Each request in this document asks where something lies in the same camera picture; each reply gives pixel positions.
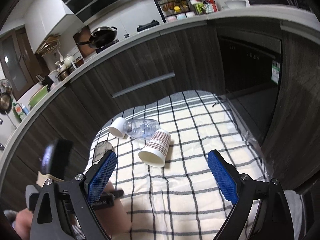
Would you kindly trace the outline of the left human hand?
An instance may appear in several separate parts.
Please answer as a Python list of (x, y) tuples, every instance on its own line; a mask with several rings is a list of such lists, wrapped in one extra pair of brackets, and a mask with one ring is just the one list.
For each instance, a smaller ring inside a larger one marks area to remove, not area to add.
[(33, 213), (28, 209), (19, 211), (16, 215), (14, 229), (21, 239), (30, 239)]

